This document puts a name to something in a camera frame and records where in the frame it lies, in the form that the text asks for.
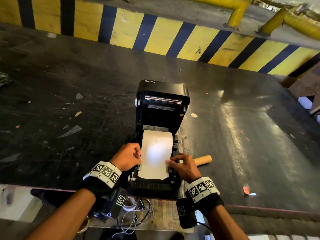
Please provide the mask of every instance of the printer warning label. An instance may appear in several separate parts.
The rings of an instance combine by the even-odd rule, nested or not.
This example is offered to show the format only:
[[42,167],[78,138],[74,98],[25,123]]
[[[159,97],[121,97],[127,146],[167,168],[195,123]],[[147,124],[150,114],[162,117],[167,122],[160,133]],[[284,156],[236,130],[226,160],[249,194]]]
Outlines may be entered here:
[[158,106],[158,105],[152,105],[152,104],[149,104],[149,105],[148,105],[148,108],[150,108],[150,109],[163,109],[163,110],[174,111],[174,108],[172,108],[172,107]]

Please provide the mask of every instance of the dark table surface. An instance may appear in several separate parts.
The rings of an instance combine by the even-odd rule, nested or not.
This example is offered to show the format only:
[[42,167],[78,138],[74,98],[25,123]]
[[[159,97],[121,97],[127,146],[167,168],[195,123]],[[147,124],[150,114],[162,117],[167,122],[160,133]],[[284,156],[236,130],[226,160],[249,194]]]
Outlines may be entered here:
[[1,26],[0,72],[14,80],[0,88],[1,184],[76,190],[131,141],[149,79],[189,88],[183,149],[212,156],[199,169],[227,205],[319,212],[320,125],[271,75]]

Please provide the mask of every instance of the yellow and black striped wall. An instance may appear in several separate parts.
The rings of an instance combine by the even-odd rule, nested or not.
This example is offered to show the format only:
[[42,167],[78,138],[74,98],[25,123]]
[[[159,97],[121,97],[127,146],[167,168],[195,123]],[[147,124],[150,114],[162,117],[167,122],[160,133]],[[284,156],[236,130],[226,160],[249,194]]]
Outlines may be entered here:
[[174,58],[298,77],[319,50],[84,0],[0,0],[0,22]]

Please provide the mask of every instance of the thermal label printer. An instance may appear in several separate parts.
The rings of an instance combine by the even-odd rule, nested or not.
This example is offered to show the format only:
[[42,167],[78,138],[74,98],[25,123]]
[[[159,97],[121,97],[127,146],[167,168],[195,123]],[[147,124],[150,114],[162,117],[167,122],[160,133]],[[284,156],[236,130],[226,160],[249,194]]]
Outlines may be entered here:
[[[189,104],[190,97],[186,86],[142,80],[135,99],[136,130],[134,142],[139,143],[142,147],[145,130],[168,132],[173,137],[171,156],[178,155],[177,132]],[[129,195],[159,199],[175,199],[178,196],[181,179],[173,168],[168,168],[169,177],[164,180],[141,178],[138,176],[139,169],[140,166],[135,166],[128,172],[127,190]]]

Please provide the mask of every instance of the white marker band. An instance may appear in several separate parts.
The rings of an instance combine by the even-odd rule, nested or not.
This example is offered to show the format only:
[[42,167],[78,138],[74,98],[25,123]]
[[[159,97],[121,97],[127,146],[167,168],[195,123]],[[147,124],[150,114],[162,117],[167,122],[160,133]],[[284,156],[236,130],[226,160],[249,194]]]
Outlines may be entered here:
[[189,184],[187,190],[192,197],[194,203],[199,202],[201,199],[207,197],[210,194],[217,193],[220,195],[219,190],[214,185],[214,182],[209,177],[201,177],[196,181]]
[[121,174],[121,171],[112,163],[100,161],[88,174],[83,177],[83,180],[89,176],[96,177],[112,189],[120,178]]

